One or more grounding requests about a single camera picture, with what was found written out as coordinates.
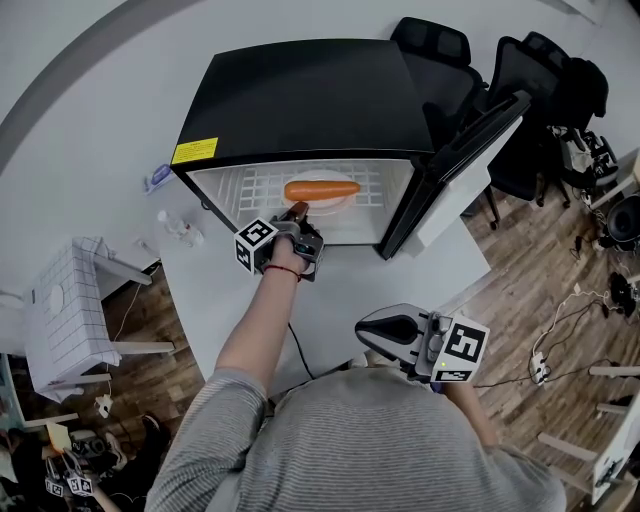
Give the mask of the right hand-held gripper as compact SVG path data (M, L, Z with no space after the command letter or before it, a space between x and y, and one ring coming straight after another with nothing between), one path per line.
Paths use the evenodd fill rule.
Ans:
M425 327L421 345L419 329ZM459 314L428 314L419 307L400 303L361 319L355 334L366 347L387 359L412 364L408 370L410 380L464 383L480 366L489 329Z

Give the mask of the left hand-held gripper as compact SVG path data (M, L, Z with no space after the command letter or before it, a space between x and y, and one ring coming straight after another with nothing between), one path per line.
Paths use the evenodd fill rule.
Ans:
M250 274L263 273L270 265L274 238L286 235L294 246L294 252L307 261L303 280L314 282L323 251L324 239L308 221L309 204L296 202L280 217L270 221L255 218L234 234L236 261Z

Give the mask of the orange carrot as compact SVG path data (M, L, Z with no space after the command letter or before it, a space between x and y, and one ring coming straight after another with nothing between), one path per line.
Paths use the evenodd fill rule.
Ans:
M284 187L284 197L290 201L324 201L357 194L361 190L353 181L292 181Z

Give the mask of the white oval plate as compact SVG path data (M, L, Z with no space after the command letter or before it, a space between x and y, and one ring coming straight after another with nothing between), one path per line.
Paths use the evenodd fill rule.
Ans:
M327 180L327 181L353 181L349 176L329 169L317 169L317 170L309 170L304 171L300 174L295 175L293 178L289 179L283 186L282 197L283 203L287 206L293 206L296 202L300 201L290 201L284 197L284 187L287 183L292 181L316 181L316 180ZM337 198L333 200L324 200L324 201L309 201L306 202L309 204L308 214L310 216L322 216L322 215L330 215L340 211L341 209L347 208L351 206L355 202L356 195L351 195L348 197Z

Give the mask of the black mini fridge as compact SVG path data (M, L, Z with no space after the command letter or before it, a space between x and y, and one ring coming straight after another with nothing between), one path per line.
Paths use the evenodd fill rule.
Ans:
M380 173L384 206L308 221L329 246L370 246L384 259L435 217L456 178L483 170L530 103L511 94L435 151L398 45L372 39L289 41L217 54L181 129L171 170L231 232L289 207L239 210L250 169L363 166Z

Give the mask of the person's right forearm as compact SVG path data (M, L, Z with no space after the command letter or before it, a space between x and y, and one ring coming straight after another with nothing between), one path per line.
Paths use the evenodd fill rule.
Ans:
M480 442L484 446L497 446L497 431L482 408L474 387L467 382L445 383L443 390L447 398L466 416Z

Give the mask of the person's left forearm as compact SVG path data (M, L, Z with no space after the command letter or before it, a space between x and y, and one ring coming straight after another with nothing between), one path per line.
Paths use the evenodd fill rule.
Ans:
M269 390L298 283L298 274L293 271L275 265L267 267L247 311L216 360L215 372L238 371Z

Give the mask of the person's left hand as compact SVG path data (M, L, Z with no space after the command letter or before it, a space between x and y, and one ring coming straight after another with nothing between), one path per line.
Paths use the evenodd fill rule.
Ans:
M286 235L274 238L270 265L287 268L295 274L301 275L307 269L307 261L294 252L291 239Z

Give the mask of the grey table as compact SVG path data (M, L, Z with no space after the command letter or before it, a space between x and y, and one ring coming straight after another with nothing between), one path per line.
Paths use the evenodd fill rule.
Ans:
M186 339L203 378L246 311L259 284L235 260L233 236L199 207L183 212L204 234L189 247L155 227L156 242ZM490 266L462 221L417 256L384 261L369 247L326 249L316 280L298 286L290 328L270 390L279 393L361 354L357 321L409 303L437 310L485 276Z

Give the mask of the person's grey striped sweater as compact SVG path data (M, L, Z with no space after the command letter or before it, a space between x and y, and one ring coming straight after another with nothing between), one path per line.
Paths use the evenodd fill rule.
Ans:
M394 370L336 372L266 406L255 379L216 371L145 512L565 512L546 466L482 444L457 406Z

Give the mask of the blue and white packet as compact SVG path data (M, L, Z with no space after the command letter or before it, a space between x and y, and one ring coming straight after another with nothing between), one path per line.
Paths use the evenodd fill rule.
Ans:
M163 164L143 178L143 191L146 196L163 187L175 178L170 166Z

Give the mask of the black floor device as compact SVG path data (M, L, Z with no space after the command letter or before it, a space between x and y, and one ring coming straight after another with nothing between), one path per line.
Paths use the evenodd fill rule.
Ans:
M626 318L631 317L640 303L640 289L617 272L610 275L609 286L611 300L616 309Z

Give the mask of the black round bin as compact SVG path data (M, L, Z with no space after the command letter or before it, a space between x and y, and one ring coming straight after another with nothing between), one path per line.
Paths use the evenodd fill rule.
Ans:
M634 242L640 238L640 194L630 195L610 209L607 230L617 243Z

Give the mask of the pile of grey equipment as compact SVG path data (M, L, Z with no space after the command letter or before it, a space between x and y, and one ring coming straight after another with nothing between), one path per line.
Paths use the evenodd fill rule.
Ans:
M550 126L562 158L560 176L577 189L593 189L613 182L618 174L617 158L605 137L593 131Z

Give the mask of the black jacket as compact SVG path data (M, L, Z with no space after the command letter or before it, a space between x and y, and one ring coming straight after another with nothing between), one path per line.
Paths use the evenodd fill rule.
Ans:
M583 117L606 115L609 84L600 68L590 60L572 58L567 86L573 110Z

